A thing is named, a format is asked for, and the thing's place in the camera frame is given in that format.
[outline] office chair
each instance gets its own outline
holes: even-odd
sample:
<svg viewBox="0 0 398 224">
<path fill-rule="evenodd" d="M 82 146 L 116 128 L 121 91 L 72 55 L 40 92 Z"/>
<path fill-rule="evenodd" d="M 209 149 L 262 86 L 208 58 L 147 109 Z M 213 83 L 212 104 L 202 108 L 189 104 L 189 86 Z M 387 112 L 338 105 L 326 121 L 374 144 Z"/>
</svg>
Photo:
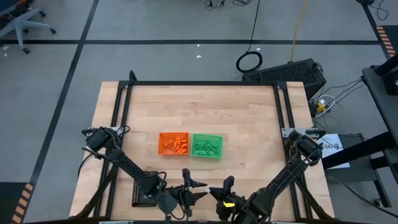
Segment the office chair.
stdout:
<svg viewBox="0 0 398 224">
<path fill-rule="evenodd" d="M 33 9 L 31 11 L 27 11 L 27 13 L 24 13 L 20 16 L 14 17 L 11 12 L 17 9 L 18 5 L 19 0 L 0 0 L 0 16 L 5 16 L 5 18 L 9 20 L 9 23 L 0 30 L 0 37 L 8 34 L 12 30 L 15 30 L 15 32 L 17 33 L 19 46 L 26 54 L 29 54 L 30 50 L 24 47 L 24 38 L 22 36 L 22 31 L 28 33 L 29 31 L 26 29 L 26 27 L 50 27 L 50 25 L 28 21 L 28 19 L 38 13 L 42 17 L 45 17 L 44 12 L 40 11 L 39 9 Z M 52 34 L 57 33 L 53 28 L 50 28 L 50 31 Z"/>
</svg>

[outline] wooden tabletop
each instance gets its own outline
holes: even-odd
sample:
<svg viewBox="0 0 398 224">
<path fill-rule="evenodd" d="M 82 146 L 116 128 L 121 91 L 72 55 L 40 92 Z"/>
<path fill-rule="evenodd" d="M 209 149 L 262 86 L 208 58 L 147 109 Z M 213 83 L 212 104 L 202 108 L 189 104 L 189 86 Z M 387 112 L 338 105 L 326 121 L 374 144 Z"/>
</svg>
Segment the wooden tabletop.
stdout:
<svg viewBox="0 0 398 224">
<path fill-rule="evenodd" d="M 109 126 L 117 92 L 117 82 L 103 82 L 92 125 Z M 288 83 L 290 104 L 297 128 L 312 127 L 302 83 Z M 280 91 L 287 124 L 283 93 Z M 118 124 L 123 109 L 122 96 Z M 265 187 L 285 166 L 279 122 L 271 86 L 133 86 L 123 151 L 143 170 L 165 171 L 168 186 L 183 184 L 182 169 L 191 171 L 192 179 L 221 187 L 229 175 L 235 177 L 233 190 L 249 197 Z M 160 132 L 217 134 L 224 137 L 222 159 L 158 155 Z M 77 183 L 70 215 L 76 215 L 98 188 L 103 161 L 91 158 L 83 166 Z M 334 216 L 322 162 L 305 172 L 307 186 L 325 211 Z M 131 207 L 134 180 L 119 170 L 113 220 L 164 220 L 157 208 Z M 193 192 L 205 191 L 204 188 Z M 298 190 L 300 210 L 305 216 L 302 194 Z M 104 214 L 108 193 L 103 197 Z M 216 200 L 201 198 L 193 207 L 190 220 L 217 221 Z M 174 210 L 182 216 L 179 207 Z M 294 221 L 289 188 L 275 201 L 272 220 Z"/>
</svg>

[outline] floor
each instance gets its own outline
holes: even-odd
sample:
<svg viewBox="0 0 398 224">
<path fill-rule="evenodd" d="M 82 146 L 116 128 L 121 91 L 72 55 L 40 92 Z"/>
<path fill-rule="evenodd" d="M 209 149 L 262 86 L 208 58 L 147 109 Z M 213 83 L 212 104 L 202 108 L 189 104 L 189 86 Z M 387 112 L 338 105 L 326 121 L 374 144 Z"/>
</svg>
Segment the floor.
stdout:
<svg viewBox="0 0 398 224">
<path fill-rule="evenodd" d="M 32 7 L 47 17 L 32 20 L 51 24 L 57 34 L 46 29 L 24 34 L 29 55 L 15 44 L 15 34 L 0 39 L 0 104 L 6 108 L 0 110 L 0 126 L 7 127 L 0 134 L 7 149 L 0 157 L 7 167 L 0 182 L 35 185 L 24 222 L 68 217 L 83 155 L 80 131 L 91 124 L 101 82 L 125 80 L 130 70 L 139 80 L 238 81 L 235 61 L 247 50 L 256 5 L 239 7 L 227 0 L 224 7 L 207 11 L 204 0 L 36 0 Z M 263 68 L 289 61 L 301 7 L 302 1 L 261 1 L 254 39 L 263 41 L 251 49 L 262 54 Z M 369 8 L 367 15 L 355 0 L 309 0 L 294 60 L 319 62 L 325 88 L 357 80 L 362 68 L 388 58 L 374 26 L 398 25 L 392 11 L 398 1 L 387 0 L 382 7 L 391 10 L 385 21 L 376 9 Z M 243 69 L 255 63 L 245 59 Z M 386 131 L 366 87 L 319 122 L 329 131 L 366 138 Z M 389 210 L 398 213 L 398 186 L 388 169 L 380 173 L 393 204 Z M 377 197 L 371 182 L 350 186 L 370 200 Z M 329 190 L 336 217 L 393 222 L 344 187 L 329 182 Z"/>
</svg>

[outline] green bin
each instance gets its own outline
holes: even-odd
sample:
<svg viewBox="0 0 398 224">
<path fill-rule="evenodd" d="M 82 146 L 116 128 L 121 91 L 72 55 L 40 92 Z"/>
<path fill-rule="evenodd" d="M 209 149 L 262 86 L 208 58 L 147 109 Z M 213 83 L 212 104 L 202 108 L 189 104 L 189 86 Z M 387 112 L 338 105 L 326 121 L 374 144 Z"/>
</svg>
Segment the green bin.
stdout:
<svg viewBox="0 0 398 224">
<path fill-rule="evenodd" d="M 193 134 L 191 156 L 221 159 L 223 157 L 223 137 L 211 134 Z"/>
</svg>

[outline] orange plastic bin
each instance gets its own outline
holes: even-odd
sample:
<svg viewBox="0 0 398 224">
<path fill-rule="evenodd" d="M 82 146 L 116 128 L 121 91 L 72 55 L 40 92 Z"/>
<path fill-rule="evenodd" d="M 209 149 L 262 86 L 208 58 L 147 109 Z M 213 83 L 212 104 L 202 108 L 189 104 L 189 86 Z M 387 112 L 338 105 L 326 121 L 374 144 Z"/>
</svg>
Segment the orange plastic bin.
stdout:
<svg viewBox="0 0 398 224">
<path fill-rule="evenodd" d="M 189 133 L 160 133 L 160 155 L 189 155 Z"/>
</svg>

